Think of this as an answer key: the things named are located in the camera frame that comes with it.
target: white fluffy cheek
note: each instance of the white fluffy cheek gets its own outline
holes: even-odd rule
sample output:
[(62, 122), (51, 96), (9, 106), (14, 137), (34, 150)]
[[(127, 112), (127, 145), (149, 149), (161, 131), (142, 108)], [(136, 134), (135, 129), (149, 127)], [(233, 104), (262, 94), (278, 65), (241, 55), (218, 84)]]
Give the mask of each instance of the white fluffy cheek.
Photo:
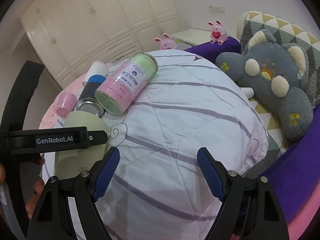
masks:
[(271, 82), (271, 90), (277, 97), (283, 98), (289, 91), (289, 83), (284, 77), (276, 76)]
[(256, 76), (260, 72), (259, 63), (253, 58), (247, 60), (244, 69), (249, 76)]

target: silver bolt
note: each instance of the silver bolt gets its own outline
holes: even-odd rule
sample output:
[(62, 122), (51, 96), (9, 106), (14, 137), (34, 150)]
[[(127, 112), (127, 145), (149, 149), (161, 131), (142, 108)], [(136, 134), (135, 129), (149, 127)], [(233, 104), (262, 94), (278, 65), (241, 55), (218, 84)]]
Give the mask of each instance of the silver bolt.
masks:
[(57, 180), (56, 176), (52, 176), (52, 177), (49, 178), (49, 182), (50, 183), (54, 183), (56, 180)]
[(265, 176), (262, 176), (262, 177), (260, 178), (260, 180), (261, 180), (263, 183), (267, 183), (267, 182), (268, 182), (268, 178), (265, 177)]
[(231, 177), (235, 177), (235, 176), (237, 176), (237, 172), (236, 171), (233, 171), (233, 170), (231, 170), (231, 171), (228, 171), (228, 174), (231, 176)]
[(89, 176), (89, 171), (83, 171), (81, 172), (81, 177), (85, 178), (85, 177), (88, 177)]

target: closet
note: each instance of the closet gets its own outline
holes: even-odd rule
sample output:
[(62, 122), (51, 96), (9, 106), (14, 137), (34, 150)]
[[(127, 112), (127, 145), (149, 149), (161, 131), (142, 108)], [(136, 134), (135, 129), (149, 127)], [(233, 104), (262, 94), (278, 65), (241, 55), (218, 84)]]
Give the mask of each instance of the closet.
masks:
[(182, 30), (173, 0), (34, 0), (21, 21), (63, 88), (95, 60), (117, 63), (159, 49), (154, 37)]

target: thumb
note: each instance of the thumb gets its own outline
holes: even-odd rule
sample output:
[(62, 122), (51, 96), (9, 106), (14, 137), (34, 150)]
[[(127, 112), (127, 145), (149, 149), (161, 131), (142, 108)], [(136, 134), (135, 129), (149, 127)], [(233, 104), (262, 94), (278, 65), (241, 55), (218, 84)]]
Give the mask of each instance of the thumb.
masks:
[(5, 181), (5, 169), (4, 166), (0, 163), (0, 185)]

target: metal can bottom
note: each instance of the metal can bottom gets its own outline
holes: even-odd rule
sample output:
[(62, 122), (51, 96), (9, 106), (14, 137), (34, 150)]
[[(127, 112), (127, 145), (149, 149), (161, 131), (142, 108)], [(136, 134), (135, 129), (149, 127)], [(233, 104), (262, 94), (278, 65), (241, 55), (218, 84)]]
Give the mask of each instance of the metal can bottom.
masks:
[(104, 108), (94, 98), (82, 98), (76, 104), (76, 110), (88, 112), (98, 117), (102, 117), (104, 114)]
[(116, 116), (122, 116), (124, 114), (118, 103), (107, 93), (96, 90), (95, 96), (97, 101), (107, 112), (110, 112)]

